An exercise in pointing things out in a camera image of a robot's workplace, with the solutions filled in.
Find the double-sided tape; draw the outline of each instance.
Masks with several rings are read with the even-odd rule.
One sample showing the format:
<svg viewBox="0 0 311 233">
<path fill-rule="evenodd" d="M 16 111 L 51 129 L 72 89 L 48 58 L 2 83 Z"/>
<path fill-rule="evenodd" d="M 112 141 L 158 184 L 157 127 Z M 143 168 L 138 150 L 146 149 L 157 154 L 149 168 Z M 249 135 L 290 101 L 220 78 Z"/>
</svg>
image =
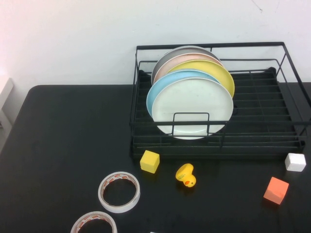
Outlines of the double-sided tape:
<svg viewBox="0 0 311 233">
<path fill-rule="evenodd" d="M 124 204 L 121 206 L 111 205 L 104 200 L 104 190 L 106 189 L 107 185 L 118 179 L 126 179 L 126 180 L 131 181 L 135 185 L 135 188 L 136 188 L 136 193 L 134 197 L 127 204 Z M 102 206 L 106 210 L 113 212 L 113 213 L 124 213 L 126 211 L 129 211 L 137 204 L 139 198 L 140 198 L 140 186 L 139 186 L 138 180 L 136 179 L 135 176 L 125 171 L 114 172 L 106 176 L 98 188 L 99 201 L 101 202 Z"/>
<path fill-rule="evenodd" d="M 73 225 L 70 233 L 78 233 L 79 230 L 82 228 L 84 224 L 86 224 L 89 221 L 92 221 L 94 219 L 101 219 L 105 220 L 111 225 L 112 228 L 112 233 L 118 233 L 117 231 L 117 226 L 113 218 L 104 212 L 101 211 L 94 211 L 94 212 L 89 212 L 83 216 L 81 216 Z"/>
</svg>

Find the yellow plate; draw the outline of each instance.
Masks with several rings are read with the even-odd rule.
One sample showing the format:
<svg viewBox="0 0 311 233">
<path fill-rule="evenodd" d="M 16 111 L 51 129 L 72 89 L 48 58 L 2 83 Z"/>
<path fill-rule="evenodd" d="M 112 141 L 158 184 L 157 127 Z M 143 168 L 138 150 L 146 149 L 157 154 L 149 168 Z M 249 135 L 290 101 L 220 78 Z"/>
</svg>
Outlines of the yellow plate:
<svg viewBox="0 0 311 233">
<path fill-rule="evenodd" d="M 190 60 L 175 66 L 169 72 L 179 69 L 198 69 L 210 74 L 217 79 L 225 89 L 228 90 L 231 97 L 234 95 L 234 81 L 231 74 L 217 63 L 207 60 Z"/>
</svg>

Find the rubber duck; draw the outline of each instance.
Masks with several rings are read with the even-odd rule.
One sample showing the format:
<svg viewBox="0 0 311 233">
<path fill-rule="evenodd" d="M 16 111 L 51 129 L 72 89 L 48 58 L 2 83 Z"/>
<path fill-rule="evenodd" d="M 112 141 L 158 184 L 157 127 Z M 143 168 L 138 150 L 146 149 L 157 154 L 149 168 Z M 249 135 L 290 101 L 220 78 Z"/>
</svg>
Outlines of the rubber duck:
<svg viewBox="0 0 311 233">
<path fill-rule="evenodd" d="M 196 183 L 196 178 L 192 174 L 193 165 L 192 164 L 184 164 L 178 169 L 176 172 L 176 179 L 182 181 L 185 186 L 193 187 Z"/>
</svg>

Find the block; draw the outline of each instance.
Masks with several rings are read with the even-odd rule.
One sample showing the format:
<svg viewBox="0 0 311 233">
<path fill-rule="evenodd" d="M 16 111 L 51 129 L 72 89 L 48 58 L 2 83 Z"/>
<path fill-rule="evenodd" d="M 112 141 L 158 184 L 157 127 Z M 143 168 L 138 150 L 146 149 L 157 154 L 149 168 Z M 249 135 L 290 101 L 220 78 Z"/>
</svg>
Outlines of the block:
<svg viewBox="0 0 311 233">
<path fill-rule="evenodd" d="M 272 177 L 263 197 L 275 202 L 276 204 L 281 204 L 287 192 L 288 186 L 288 183 Z"/>
<path fill-rule="evenodd" d="M 140 160 L 140 168 L 150 173 L 155 173 L 160 164 L 160 155 L 146 150 Z"/>
<path fill-rule="evenodd" d="M 306 166 L 305 155 L 289 153 L 285 159 L 285 166 L 288 171 L 302 171 Z"/>
</svg>

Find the black wire dish rack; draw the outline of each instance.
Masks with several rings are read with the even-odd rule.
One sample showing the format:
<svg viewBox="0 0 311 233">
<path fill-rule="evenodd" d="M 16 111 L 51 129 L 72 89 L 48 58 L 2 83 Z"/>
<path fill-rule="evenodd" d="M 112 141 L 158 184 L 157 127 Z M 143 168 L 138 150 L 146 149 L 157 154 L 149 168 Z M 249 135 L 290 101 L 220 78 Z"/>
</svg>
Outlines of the black wire dish rack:
<svg viewBox="0 0 311 233">
<path fill-rule="evenodd" d="M 303 152 L 311 125 L 304 114 L 311 111 L 311 100 L 283 42 L 195 45 L 219 57 L 234 79 L 231 119 L 154 122 L 146 108 L 151 72 L 166 52 L 184 45 L 137 46 L 130 116 L 134 159 L 145 150 L 162 159 L 283 159 L 289 152 Z M 158 125 L 206 125 L 207 136 L 177 139 Z M 208 136 L 210 125 L 225 126 Z"/>
</svg>

